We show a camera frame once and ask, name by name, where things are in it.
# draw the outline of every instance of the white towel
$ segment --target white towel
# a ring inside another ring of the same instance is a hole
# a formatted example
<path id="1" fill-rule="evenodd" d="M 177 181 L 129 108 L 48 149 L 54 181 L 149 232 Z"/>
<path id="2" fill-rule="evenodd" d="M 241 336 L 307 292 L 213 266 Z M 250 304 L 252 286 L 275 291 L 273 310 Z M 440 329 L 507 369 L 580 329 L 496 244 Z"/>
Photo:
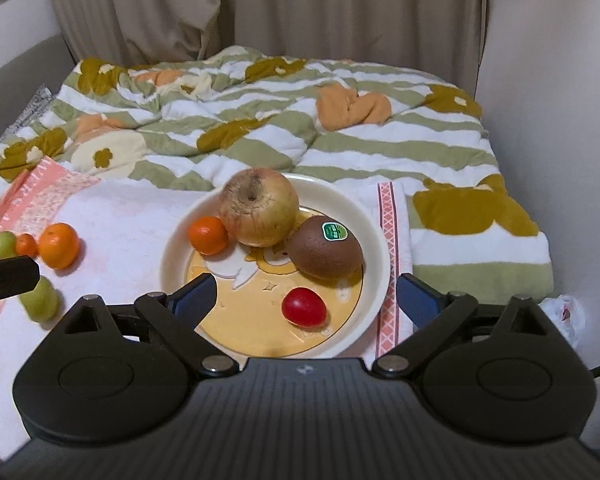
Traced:
<path id="1" fill-rule="evenodd" d="M 45 159 L 15 182 L 0 203 L 0 230 L 37 236 L 52 222 L 72 225 L 85 242 L 74 272 L 58 275 L 39 261 L 40 272 L 61 292 L 66 307 L 84 294 L 107 304 L 132 303 L 159 290 L 156 266 L 164 244 L 182 216 L 204 193 L 157 189 L 67 171 Z M 373 184 L 356 197 L 381 225 L 392 255 L 392 277 L 378 320 L 347 352 L 370 365 L 412 333 L 412 324 L 395 303 L 395 279 L 411 270 L 409 223 L 399 184 Z M 17 298 L 0 302 L 0 458 L 28 440 L 11 398 L 17 371 L 48 333 L 31 322 Z"/>

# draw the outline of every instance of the orange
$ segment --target orange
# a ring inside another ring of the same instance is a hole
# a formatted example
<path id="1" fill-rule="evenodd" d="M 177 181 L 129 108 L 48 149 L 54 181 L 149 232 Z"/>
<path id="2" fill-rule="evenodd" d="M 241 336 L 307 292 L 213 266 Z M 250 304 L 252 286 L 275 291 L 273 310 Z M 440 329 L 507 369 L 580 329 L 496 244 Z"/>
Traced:
<path id="1" fill-rule="evenodd" d="M 80 238 L 68 224 L 49 225 L 38 240 L 38 253 L 48 267 L 66 269 L 78 257 Z"/>
<path id="2" fill-rule="evenodd" d="M 229 241 L 224 224 L 215 216 L 203 216 L 193 222 L 187 237 L 193 248 L 205 256 L 222 252 Z"/>
<path id="3" fill-rule="evenodd" d="M 16 254 L 18 256 L 28 256 L 35 258 L 38 256 L 38 244 L 36 239 L 28 233 L 16 238 Z"/>

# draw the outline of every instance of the apple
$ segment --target apple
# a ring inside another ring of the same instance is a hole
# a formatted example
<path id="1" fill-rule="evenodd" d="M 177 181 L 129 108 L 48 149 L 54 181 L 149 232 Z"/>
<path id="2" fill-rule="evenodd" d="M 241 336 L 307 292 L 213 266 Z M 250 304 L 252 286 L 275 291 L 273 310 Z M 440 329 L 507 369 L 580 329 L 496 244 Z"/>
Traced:
<path id="1" fill-rule="evenodd" d="M 36 288 L 18 296 L 29 319 L 36 323 L 48 321 L 58 312 L 58 295 L 51 282 L 44 276 Z"/>
<path id="2" fill-rule="evenodd" d="M 249 247 L 273 247 L 296 224 L 298 194 L 277 171 L 250 168 L 236 173 L 220 192 L 219 217 L 227 232 Z"/>

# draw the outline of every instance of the cherry tomato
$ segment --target cherry tomato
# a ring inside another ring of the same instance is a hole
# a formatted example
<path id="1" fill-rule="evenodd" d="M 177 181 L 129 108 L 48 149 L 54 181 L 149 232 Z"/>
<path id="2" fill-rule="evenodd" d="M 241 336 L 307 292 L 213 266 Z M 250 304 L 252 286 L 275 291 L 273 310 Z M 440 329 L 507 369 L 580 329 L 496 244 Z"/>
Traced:
<path id="1" fill-rule="evenodd" d="M 327 306 L 310 288 L 299 286 L 282 300 L 282 315 L 289 323 L 301 328 L 316 328 L 327 319 Z"/>

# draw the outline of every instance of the beige curtain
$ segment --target beige curtain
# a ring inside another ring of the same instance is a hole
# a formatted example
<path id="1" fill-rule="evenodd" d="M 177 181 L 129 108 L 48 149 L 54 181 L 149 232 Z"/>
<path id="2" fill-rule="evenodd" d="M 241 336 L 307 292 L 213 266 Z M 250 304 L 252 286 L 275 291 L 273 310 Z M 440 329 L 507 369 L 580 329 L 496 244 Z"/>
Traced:
<path id="1" fill-rule="evenodd" d="M 235 43 L 430 72 L 474 94 L 483 0 L 235 0 Z"/>
<path id="2" fill-rule="evenodd" d="M 76 58 L 203 59 L 231 44 L 433 73 L 475 92 L 486 0 L 52 0 Z"/>
<path id="3" fill-rule="evenodd" d="M 220 49 L 220 0 L 51 0 L 75 59 L 122 66 L 204 59 Z"/>

